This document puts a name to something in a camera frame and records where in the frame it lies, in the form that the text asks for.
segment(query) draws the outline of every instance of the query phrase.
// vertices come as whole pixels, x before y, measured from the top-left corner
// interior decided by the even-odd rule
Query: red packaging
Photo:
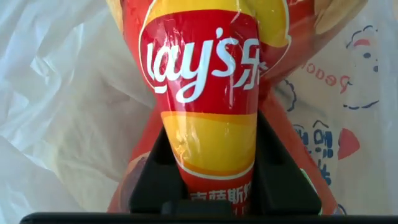
[[[149,134],[157,135],[154,128],[163,122],[191,199],[227,199],[236,214],[244,213],[260,108],[275,130],[288,132],[277,131],[312,180],[324,212],[333,213],[333,196],[269,90],[318,52],[364,3],[108,0],[157,98]],[[147,153],[155,136],[143,138]],[[288,147],[292,142],[295,147]],[[133,157],[131,167],[141,163]]]

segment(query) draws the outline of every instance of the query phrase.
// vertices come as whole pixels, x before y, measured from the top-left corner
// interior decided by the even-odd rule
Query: cartoon character print
[[[378,81],[377,32],[378,30],[372,25],[365,26],[353,32],[346,44],[346,49],[354,60],[353,73],[357,75],[351,77],[345,94],[361,95],[355,102],[347,102],[343,105],[348,110],[368,109],[379,103],[377,93],[370,88]]]
[[[280,102],[282,103],[282,106],[286,109],[286,112],[293,112],[294,109],[296,109],[296,104],[297,104],[297,94],[295,92],[295,87],[294,84],[289,82],[288,80],[284,80],[280,85],[278,85],[275,88],[275,91],[278,92],[278,95],[281,96],[279,97]],[[329,128],[327,124],[323,123],[322,121],[315,121],[314,124],[312,125],[312,129],[315,128],[318,124],[322,124],[324,128]],[[307,146],[309,144],[309,139],[308,139],[308,134],[305,134],[305,131],[302,131],[301,129],[296,129],[296,128],[302,128],[303,130],[305,129],[303,126],[299,124],[294,125],[296,132],[300,135],[302,138],[303,143]],[[329,135],[332,133],[326,133],[326,141],[329,138]],[[337,156],[339,160],[342,160],[356,151],[358,151],[361,147],[358,138],[355,136],[354,132],[350,131],[349,129],[342,128],[340,132],[338,133],[338,152]],[[309,153],[311,154],[314,151],[314,149],[310,149]]]

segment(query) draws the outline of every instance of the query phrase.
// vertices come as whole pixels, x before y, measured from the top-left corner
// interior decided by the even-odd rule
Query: lay's logo
[[[183,105],[247,98],[285,55],[288,30],[285,0],[153,0],[139,36],[141,69],[156,94]]]

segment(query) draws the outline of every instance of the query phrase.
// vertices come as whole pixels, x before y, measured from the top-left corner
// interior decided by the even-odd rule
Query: red chip bag
[[[333,213],[336,202],[328,186],[270,89],[317,53],[364,3],[108,0],[157,99],[153,126],[138,150],[149,152],[163,123],[189,197],[211,200],[216,199],[211,192],[221,192],[219,199],[229,199],[230,189],[245,189],[245,197],[231,197],[241,215],[248,203],[260,108],[313,182],[323,211]],[[143,158],[134,156],[129,169],[140,169]],[[123,188],[116,195],[127,197]]]

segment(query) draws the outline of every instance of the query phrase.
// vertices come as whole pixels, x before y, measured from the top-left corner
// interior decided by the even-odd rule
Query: plastic wrapper
[[[307,66],[314,64],[316,70],[321,68],[325,77],[341,75],[340,67],[350,68],[350,74],[345,75],[356,77],[363,71],[371,71],[375,64],[365,60],[366,52],[360,48],[345,50],[342,45],[348,44],[355,31],[372,24],[377,29],[374,36],[377,44],[370,53],[377,53],[379,71],[370,76],[374,78],[372,88],[360,90],[377,93],[377,111],[364,110],[361,113],[365,116],[339,112],[341,104],[366,103],[358,101],[365,94],[349,89],[358,81],[352,80],[353,85],[348,85],[343,101],[339,100],[340,95],[319,94],[319,89],[315,91],[309,81],[293,84],[296,93],[301,93],[297,95],[300,98],[297,105],[305,102],[322,109],[317,99],[301,91],[308,85],[308,93],[329,102],[322,110],[332,118],[323,122],[336,130],[333,137],[338,139],[344,128],[353,132],[361,145],[342,160],[322,159],[321,165],[326,164],[330,172],[328,194],[328,182],[318,168],[318,158],[300,153],[299,149],[304,150],[305,145],[292,124],[306,125],[305,130],[311,137],[314,130],[308,126],[313,123],[298,116],[305,111],[287,112],[288,101],[279,91],[285,88],[282,85],[285,77],[279,78],[282,82],[276,96],[266,95],[266,100],[259,103],[314,186],[326,189],[318,191],[319,195],[330,197],[333,193],[335,200],[331,200],[328,213],[333,213],[333,204],[338,203],[338,212],[349,215],[398,214],[398,181],[394,173],[398,157],[395,150],[398,143],[395,60],[398,55],[392,3],[369,0],[356,18],[325,46],[325,49],[336,47],[336,50],[321,51],[306,63]],[[139,167],[145,163],[151,143],[157,137],[151,132],[163,124],[160,111],[154,110],[152,94],[118,33],[105,1],[0,1],[0,12],[0,223],[17,223],[32,212],[105,212],[112,195],[109,210],[126,211],[131,190],[139,177]],[[306,67],[304,73],[300,71],[301,64],[294,65],[298,66],[297,74],[314,75],[305,72]],[[363,71],[356,68],[365,66]],[[288,77],[288,81],[290,78],[295,81],[295,76]],[[339,80],[334,87],[340,87]],[[294,131],[286,133],[289,125]],[[337,150],[338,143],[333,145]],[[315,163],[306,159],[311,156],[316,159]],[[298,162],[298,157],[304,158],[303,161]],[[316,184],[316,177],[322,180],[320,184]]]
[[[367,3],[107,2],[157,98],[189,198],[229,200],[237,215],[248,210],[258,102],[268,113],[263,104],[272,98],[272,84],[317,53]],[[290,153],[308,167],[302,170],[321,194],[323,212],[340,213],[307,152]]]

